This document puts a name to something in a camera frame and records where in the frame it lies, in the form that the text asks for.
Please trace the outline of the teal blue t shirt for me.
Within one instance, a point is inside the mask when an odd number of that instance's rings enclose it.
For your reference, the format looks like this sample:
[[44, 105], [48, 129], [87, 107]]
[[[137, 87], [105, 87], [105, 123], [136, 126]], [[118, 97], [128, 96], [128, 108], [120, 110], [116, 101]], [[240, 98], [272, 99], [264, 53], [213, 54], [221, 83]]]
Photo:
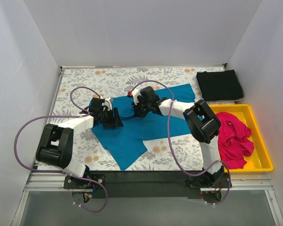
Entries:
[[[191, 85], [184, 84], [170, 87], [176, 100], [191, 103], [195, 95]], [[134, 111], [132, 99], [123, 96], [116, 97], [112, 103], [118, 108], [120, 117], [130, 117]], [[102, 125], [92, 128], [92, 132], [104, 149], [108, 149], [122, 171], [132, 165], [144, 152], [147, 151], [143, 140], [167, 138], [167, 116], [148, 113], [145, 118], [133, 117], [121, 119], [123, 127], [104, 129]], [[176, 117], [170, 118], [170, 136], [190, 134], [185, 120]]]

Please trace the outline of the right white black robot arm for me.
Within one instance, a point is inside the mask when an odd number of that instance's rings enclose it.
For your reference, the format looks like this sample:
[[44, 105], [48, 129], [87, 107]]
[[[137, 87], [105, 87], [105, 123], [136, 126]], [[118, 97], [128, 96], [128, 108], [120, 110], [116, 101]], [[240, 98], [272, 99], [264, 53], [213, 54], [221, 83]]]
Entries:
[[171, 98], [160, 98], [150, 86], [141, 90], [133, 88], [128, 92], [128, 97], [133, 99], [134, 115], [140, 118], [153, 114], [167, 116], [167, 135], [170, 136], [170, 119], [176, 117], [186, 121], [192, 136], [199, 142], [203, 158], [202, 171], [196, 174], [184, 170], [179, 161], [179, 169], [199, 185], [215, 187], [221, 182], [224, 175], [224, 166], [221, 162], [218, 149], [218, 135], [221, 122], [206, 101], [194, 103], [180, 102]]

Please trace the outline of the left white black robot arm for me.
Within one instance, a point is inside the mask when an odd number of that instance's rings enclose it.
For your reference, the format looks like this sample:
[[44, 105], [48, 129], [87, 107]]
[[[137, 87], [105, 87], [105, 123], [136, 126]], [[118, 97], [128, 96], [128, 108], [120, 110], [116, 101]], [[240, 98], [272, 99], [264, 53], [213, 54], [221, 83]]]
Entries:
[[80, 188], [90, 185], [87, 166], [73, 157], [74, 138], [101, 124], [104, 129], [122, 127], [118, 109], [112, 107], [113, 98], [93, 98], [80, 114], [58, 125], [46, 124], [36, 151], [36, 160], [74, 175]]

